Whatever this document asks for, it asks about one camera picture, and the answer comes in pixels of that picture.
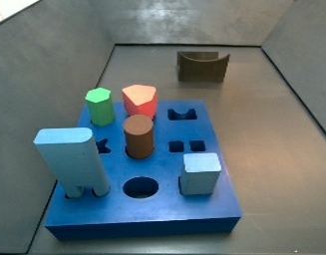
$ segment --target brown cylinder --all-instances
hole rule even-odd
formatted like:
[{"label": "brown cylinder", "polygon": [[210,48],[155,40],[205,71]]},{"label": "brown cylinder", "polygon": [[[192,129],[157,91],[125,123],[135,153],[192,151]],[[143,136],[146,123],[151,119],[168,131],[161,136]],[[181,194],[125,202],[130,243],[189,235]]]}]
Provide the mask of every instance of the brown cylinder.
[{"label": "brown cylinder", "polygon": [[125,133],[127,154],[131,158],[143,159],[155,149],[154,122],[143,115],[134,115],[126,119]]}]

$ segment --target blue shape sorter board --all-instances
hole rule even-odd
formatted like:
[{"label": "blue shape sorter board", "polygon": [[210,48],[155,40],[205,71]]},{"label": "blue shape sorter board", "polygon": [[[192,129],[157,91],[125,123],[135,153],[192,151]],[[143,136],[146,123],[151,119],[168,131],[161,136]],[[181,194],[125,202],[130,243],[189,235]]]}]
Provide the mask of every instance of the blue shape sorter board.
[{"label": "blue shape sorter board", "polygon": [[[78,199],[66,198],[57,185],[46,227],[66,239],[230,232],[242,216],[233,185],[204,101],[162,101],[154,119],[155,150],[146,159],[126,153],[123,123],[129,115],[123,103],[114,103],[115,121],[106,127],[91,124],[83,108],[79,127],[90,128],[97,141],[107,139],[101,154],[111,191],[97,197],[87,188]],[[222,170],[213,195],[181,195],[178,178],[185,153],[216,152]],[[133,198],[125,184],[135,177],[159,184],[147,198]]]}]

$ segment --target light gray cube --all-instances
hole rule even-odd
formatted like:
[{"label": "light gray cube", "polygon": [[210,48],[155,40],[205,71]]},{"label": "light gray cube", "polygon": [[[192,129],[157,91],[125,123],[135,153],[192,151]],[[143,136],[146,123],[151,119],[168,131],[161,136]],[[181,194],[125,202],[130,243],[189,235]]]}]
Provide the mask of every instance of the light gray cube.
[{"label": "light gray cube", "polygon": [[213,194],[220,173],[221,162],[217,153],[185,154],[180,177],[181,194]]}]

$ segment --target dark brown curved block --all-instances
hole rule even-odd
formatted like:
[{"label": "dark brown curved block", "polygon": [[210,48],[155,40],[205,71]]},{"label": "dark brown curved block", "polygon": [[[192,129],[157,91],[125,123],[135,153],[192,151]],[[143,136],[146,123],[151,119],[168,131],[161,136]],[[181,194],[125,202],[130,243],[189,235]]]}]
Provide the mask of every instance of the dark brown curved block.
[{"label": "dark brown curved block", "polygon": [[143,115],[130,116],[125,122],[127,154],[134,159],[143,159],[155,149],[154,122]]},{"label": "dark brown curved block", "polygon": [[229,59],[230,54],[218,59],[217,52],[178,52],[178,80],[222,83]]}]

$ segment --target toy block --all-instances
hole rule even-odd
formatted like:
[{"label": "toy block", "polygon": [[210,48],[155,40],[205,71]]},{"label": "toy block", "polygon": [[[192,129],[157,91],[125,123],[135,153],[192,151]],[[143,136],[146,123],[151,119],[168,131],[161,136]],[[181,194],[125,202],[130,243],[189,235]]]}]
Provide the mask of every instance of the toy block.
[{"label": "toy block", "polygon": [[86,95],[86,102],[94,125],[99,127],[109,125],[115,119],[113,92],[105,88],[90,90]]},{"label": "toy block", "polygon": [[145,115],[151,119],[158,109],[158,90],[153,86],[131,85],[123,88],[125,107],[130,116]]},{"label": "toy block", "polygon": [[[141,237],[233,230],[242,211],[205,103],[161,101],[158,104],[155,150],[141,160],[133,159],[125,150],[127,142],[123,127],[129,118],[125,104],[114,103],[117,119],[102,128],[91,124],[89,108],[83,108],[78,126],[90,128],[97,140],[109,140],[111,151],[102,154],[102,162],[113,188],[105,197],[95,197],[87,188],[81,199],[67,199],[65,188],[58,183],[44,221],[46,228],[58,239]],[[196,119],[169,118],[169,110],[182,114],[189,109],[194,110]],[[205,153],[218,155],[221,174],[212,196],[180,193],[184,154],[193,153],[189,145],[192,141],[193,150],[205,149]]]},{"label": "toy block", "polygon": [[34,143],[70,198],[81,197],[86,186],[94,188],[97,196],[109,193],[107,175],[89,128],[42,129]]},{"label": "toy block", "polygon": [[224,82],[230,55],[218,59],[218,52],[178,52],[181,82]]},{"label": "toy block", "polygon": [[131,158],[143,159],[151,155],[154,145],[154,122],[143,115],[134,115],[125,122],[127,154]]},{"label": "toy block", "polygon": [[221,172],[217,153],[184,155],[180,190],[184,195],[213,194]]}]

